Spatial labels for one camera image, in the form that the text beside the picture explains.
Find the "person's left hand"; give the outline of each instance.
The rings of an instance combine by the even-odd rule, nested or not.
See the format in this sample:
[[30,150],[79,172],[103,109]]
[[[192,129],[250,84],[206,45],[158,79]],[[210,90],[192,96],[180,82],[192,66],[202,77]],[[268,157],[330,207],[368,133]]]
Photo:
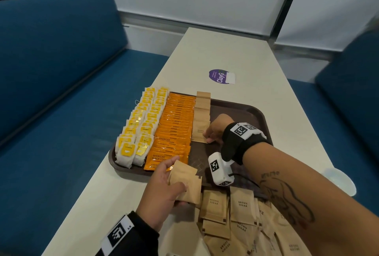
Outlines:
[[183,182],[176,182],[173,185],[167,184],[170,172],[166,170],[177,160],[179,160],[179,157],[174,156],[161,162],[156,167],[136,210],[142,220],[157,232],[162,228],[163,222],[170,214],[175,204],[175,199],[180,193],[187,190]]

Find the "purple sticker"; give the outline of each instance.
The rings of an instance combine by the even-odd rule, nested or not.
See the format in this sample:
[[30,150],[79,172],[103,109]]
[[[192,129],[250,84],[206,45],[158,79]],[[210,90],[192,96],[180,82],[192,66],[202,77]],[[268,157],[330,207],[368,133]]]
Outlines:
[[228,71],[222,70],[222,69],[213,69],[209,72],[209,78],[213,81],[216,81],[218,83],[222,84],[228,84],[226,83],[226,73]]

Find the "white table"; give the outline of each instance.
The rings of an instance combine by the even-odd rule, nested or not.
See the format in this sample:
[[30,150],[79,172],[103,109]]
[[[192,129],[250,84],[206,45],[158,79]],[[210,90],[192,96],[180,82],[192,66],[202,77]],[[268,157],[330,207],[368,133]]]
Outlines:
[[[236,84],[212,81],[212,69],[234,72]],[[152,85],[192,95],[207,91],[214,99],[257,107],[276,148],[319,172],[333,167],[265,41],[189,28]],[[137,208],[147,181],[120,177],[106,155],[43,256],[95,255],[116,221]],[[187,207],[169,216],[161,230],[160,255],[208,255],[195,212]]]

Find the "white sensor device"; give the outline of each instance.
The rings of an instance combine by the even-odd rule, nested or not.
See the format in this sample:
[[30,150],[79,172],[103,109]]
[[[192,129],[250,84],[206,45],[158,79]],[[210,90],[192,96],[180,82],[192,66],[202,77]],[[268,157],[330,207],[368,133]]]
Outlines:
[[229,174],[233,173],[230,168],[230,165],[234,163],[233,160],[226,162],[221,158],[220,152],[215,152],[208,157],[208,163],[211,168],[213,182],[216,185],[228,186],[234,182],[234,176],[229,176]]

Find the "brown serving tray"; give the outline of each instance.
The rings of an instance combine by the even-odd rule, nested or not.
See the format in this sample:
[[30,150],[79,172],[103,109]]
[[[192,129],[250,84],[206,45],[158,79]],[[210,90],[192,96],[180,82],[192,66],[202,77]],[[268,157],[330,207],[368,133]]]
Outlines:
[[[255,126],[267,136],[268,142],[272,144],[270,132],[268,131],[265,117],[263,113],[257,108],[250,105],[245,105],[245,104],[211,99],[210,120],[211,121],[215,120],[216,117],[222,113],[229,115],[236,122],[248,122],[249,124]],[[115,162],[116,160],[116,154],[114,152],[115,145],[111,148],[110,153],[108,154],[109,163],[111,163],[114,169],[120,172],[151,176],[153,171],[145,171],[143,167],[132,165],[132,167],[129,169],[129,168],[118,165]],[[208,164],[208,157],[212,153],[215,153],[216,151],[218,152],[220,151],[220,145],[217,143],[205,144],[205,143],[192,141],[191,152],[189,153],[189,157],[188,157],[188,164],[192,167],[197,168],[197,175],[202,176],[203,186],[212,186],[212,187],[217,187],[218,189],[222,189],[221,186],[216,186],[213,183],[212,175],[211,175],[209,164]],[[232,168],[233,173],[239,173],[246,177],[249,177],[244,166],[239,166],[237,163],[233,163],[231,165],[231,168]],[[250,181],[239,176],[234,176],[234,178],[235,180],[232,186],[253,190],[254,196],[267,198],[263,194],[263,192],[259,189],[259,187],[254,185]]]

